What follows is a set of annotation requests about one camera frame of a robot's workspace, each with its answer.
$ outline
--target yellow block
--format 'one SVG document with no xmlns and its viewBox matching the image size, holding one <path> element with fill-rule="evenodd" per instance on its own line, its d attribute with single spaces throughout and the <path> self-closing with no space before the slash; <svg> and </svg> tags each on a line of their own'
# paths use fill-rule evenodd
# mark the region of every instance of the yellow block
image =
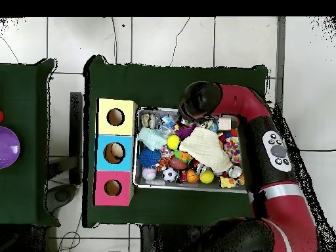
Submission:
<svg viewBox="0 0 336 252">
<path fill-rule="evenodd" d="M 98 101 L 98 134 L 124 136 L 134 135 L 137 105 L 132 100 L 99 98 Z"/>
</svg>

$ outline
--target light blue cloth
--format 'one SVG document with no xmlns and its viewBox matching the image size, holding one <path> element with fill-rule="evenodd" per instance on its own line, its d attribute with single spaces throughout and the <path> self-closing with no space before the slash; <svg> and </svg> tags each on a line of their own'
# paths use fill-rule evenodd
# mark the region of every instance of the light blue cloth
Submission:
<svg viewBox="0 0 336 252">
<path fill-rule="evenodd" d="M 167 144 L 167 139 L 162 137 L 161 131 L 147 127 L 140 130 L 138 139 L 151 151 L 160 150 Z"/>
</svg>

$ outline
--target button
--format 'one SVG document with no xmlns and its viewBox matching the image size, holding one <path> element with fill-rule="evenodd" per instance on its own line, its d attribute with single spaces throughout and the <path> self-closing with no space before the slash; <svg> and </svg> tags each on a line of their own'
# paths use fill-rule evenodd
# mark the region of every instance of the button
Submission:
<svg viewBox="0 0 336 252">
<path fill-rule="evenodd" d="M 275 145 L 270 149 L 270 152 L 277 158 L 284 158 L 286 156 L 286 150 L 283 146 Z"/>
</svg>

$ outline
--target pink block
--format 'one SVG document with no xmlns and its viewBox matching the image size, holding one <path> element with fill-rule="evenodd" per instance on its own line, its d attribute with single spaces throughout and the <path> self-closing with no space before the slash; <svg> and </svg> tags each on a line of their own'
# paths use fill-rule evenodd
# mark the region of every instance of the pink block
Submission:
<svg viewBox="0 0 336 252">
<path fill-rule="evenodd" d="M 117 180 L 121 184 L 118 196 L 109 196 L 105 192 L 105 184 L 109 180 Z M 128 206 L 133 196 L 131 172 L 97 171 L 96 192 L 94 193 L 96 206 Z"/>
</svg>

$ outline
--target yellow ball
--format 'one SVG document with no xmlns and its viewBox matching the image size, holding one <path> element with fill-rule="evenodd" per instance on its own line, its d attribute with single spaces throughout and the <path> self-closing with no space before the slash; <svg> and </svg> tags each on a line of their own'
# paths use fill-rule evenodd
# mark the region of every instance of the yellow ball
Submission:
<svg viewBox="0 0 336 252">
<path fill-rule="evenodd" d="M 214 174 L 211 172 L 211 170 L 205 170 L 200 176 L 199 179 L 201 180 L 202 183 L 204 184 L 210 184 L 210 182 L 213 181 Z"/>
<path fill-rule="evenodd" d="M 177 147 L 179 147 L 180 144 L 180 138 L 177 135 L 171 135 L 167 139 L 167 147 L 172 150 L 177 150 Z"/>
</svg>

